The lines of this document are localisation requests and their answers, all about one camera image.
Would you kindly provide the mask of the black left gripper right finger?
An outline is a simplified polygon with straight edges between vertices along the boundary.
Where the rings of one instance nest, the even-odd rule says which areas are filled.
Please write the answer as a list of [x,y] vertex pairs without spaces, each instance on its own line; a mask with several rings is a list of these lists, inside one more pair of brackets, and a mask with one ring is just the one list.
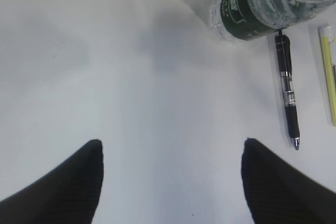
[[335,223],[335,192],[301,173],[254,138],[241,157],[254,223]]

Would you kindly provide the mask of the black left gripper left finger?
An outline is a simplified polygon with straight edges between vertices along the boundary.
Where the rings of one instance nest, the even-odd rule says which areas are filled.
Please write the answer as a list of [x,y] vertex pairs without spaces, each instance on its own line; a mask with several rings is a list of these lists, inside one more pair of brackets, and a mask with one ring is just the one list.
[[104,178],[103,145],[90,140],[39,180],[1,201],[1,223],[92,223]]

